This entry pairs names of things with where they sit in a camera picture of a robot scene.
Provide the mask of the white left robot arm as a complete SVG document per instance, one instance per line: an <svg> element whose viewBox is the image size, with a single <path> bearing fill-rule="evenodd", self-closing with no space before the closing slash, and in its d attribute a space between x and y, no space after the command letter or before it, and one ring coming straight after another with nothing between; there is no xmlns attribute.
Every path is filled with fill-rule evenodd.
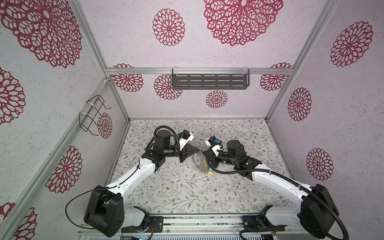
<svg viewBox="0 0 384 240"><path fill-rule="evenodd" d="M157 172L167 158L183 162L198 151L190 144L194 135L184 130L176 133L168 126L159 126L145 147L135 167L106 187L91 191L84 222L107 237L120 229L136 227L145 231L150 225L150 214L140 207L125 208L131 193L149 176Z"/></svg>

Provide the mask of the keyring bunch with blue tags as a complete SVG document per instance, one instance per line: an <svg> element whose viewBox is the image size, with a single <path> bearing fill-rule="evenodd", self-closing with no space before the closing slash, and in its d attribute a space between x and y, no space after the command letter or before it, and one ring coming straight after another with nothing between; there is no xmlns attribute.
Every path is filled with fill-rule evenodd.
<svg viewBox="0 0 384 240"><path fill-rule="evenodd" d="M192 155L192 160L197 166L198 170L211 177L215 175L214 171L209 167L206 156L203 152L199 151Z"/></svg>

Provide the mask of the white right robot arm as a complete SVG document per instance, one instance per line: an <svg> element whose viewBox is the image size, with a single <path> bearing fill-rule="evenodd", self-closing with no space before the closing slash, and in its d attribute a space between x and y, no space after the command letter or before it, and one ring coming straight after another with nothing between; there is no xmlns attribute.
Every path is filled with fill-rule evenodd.
<svg viewBox="0 0 384 240"><path fill-rule="evenodd" d="M329 233L334 224L341 229L343 239L350 235L339 217L339 211L327 188L317 184L311 186L297 182L273 171L261 161L247 155L243 144L230 140L227 150L222 142L211 137L206 142L208 150L204 152L206 164L215 173L222 175L241 175L251 181L263 184L282 194L295 204L293 208L268 205L262 209L251 223L244 220L244 233L273 232L286 227L303 228L318 239L336 239Z"/></svg>

